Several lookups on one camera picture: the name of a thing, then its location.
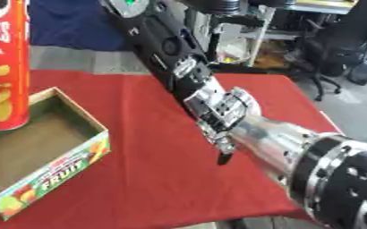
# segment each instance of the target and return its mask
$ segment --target green light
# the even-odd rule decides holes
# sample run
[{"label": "green light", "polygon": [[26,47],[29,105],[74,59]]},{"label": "green light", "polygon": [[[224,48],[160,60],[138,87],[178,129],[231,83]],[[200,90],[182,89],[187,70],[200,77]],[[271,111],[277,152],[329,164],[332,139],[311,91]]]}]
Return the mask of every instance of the green light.
[{"label": "green light", "polygon": [[132,5],[135,3],[136,0],[125,0],[125,2],[128,4],[128,5]]}]

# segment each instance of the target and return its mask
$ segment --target red can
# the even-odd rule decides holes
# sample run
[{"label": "red can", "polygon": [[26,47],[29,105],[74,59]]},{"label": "red can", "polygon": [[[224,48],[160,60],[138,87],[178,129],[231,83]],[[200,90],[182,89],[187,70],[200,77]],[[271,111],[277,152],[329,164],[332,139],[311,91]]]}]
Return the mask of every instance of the red can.
[{"label": "red can", "polygon": [[0,131],[29,118],[28,0],[0,0]]}]

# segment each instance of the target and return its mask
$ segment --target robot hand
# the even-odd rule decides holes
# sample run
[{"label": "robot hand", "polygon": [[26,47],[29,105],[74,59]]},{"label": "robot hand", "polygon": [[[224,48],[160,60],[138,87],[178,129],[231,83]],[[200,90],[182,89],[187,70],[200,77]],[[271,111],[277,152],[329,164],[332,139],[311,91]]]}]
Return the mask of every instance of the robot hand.
[{"label": "robot hand", "polygon": [[198,42],[163,0],[102,5],[135,54],[221,152],[221,165],[243,147],[317,222],[367,228],[367,143],[260,116],[245,90],[221,87]]}]

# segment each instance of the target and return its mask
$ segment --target fruit box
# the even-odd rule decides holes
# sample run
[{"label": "fruit box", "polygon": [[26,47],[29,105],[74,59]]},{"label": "fruit box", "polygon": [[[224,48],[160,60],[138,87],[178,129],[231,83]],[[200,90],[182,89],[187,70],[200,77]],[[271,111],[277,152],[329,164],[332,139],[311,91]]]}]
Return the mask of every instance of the fruit box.
[{"label": "fruit box", "polygon": [[0,131],[1,217],[14,216],[109,150],[108,130],[62,91],[30,96],[30,121]]}]

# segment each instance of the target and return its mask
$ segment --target office chair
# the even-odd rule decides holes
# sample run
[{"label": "office chair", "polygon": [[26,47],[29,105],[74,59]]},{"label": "office chair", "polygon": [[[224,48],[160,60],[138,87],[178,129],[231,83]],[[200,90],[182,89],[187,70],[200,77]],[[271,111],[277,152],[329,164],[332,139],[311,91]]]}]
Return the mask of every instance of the office chair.
[{"label": "office chair", "polygon": [[339,22],[314,29],[318,29],[315,36],[303,37],[298,42],[302,43],[302,57],[313,66],[312,71],[306,73],[311,74],[319,91],[316,101],[321,101],[325,94],[323,81],[336,86],[338,94],[341,86],[328,77],[348,77],[355,67],[367,62],[367,0],[360,0]]}]

